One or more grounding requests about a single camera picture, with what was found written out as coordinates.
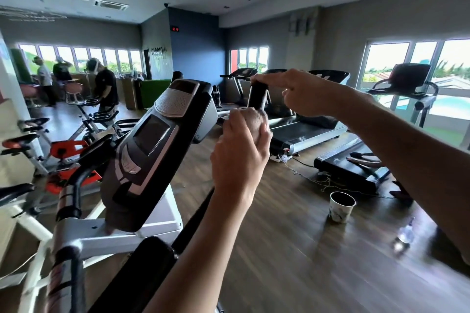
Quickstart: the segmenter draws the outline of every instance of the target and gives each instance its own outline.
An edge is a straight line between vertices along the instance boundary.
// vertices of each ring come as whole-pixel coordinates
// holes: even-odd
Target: water bottle
[[[403,244],[409,245],[414,240],[413,221],[414,217],[411,218],[407,226],[401,227],[398,231],[397,239]]]

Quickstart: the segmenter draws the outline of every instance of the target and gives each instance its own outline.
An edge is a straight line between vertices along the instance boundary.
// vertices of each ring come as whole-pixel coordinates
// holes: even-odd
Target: paper cup
[[[333,192],[329,196],[329,217],[337,223],[345,223],[355,205],[355,199],[349,194]]]

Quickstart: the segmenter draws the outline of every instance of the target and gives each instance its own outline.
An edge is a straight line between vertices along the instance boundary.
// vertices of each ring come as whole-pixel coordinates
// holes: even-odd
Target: black t-shirt
[[[56,63],[52,68],[52,73],[57,80],[72,80],[69,67],[65,63]]]
[[[114,73],[111,72],[108,68],[105,68],[101,72],[99,72],[95,79],[96,88],[95,94],[96,96],[101,96],[106,89],[106,86],[111,86],[111,91],[106,98],[103,98],[100,102],[101,105],[104,106],[113,106],[119,103],[118,98],[118,90],[116,88],[116,77]]]

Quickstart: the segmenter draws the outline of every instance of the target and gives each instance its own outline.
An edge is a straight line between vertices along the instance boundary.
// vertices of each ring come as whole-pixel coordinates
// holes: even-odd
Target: air conditioner vent
[[[114,9],[114,10],[126,10],[129,7],[127,4],[121,4],[120,2],[106,1],[106,0],[94,0],[94,4],[96,6]]]

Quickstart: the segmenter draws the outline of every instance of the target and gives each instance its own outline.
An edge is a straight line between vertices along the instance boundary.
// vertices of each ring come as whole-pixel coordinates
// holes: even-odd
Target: blue wall
[[[225,32],[219,28],[219,17],[168,8],[171,32],[173,70],[184,78],[220,84],[225,74]]]

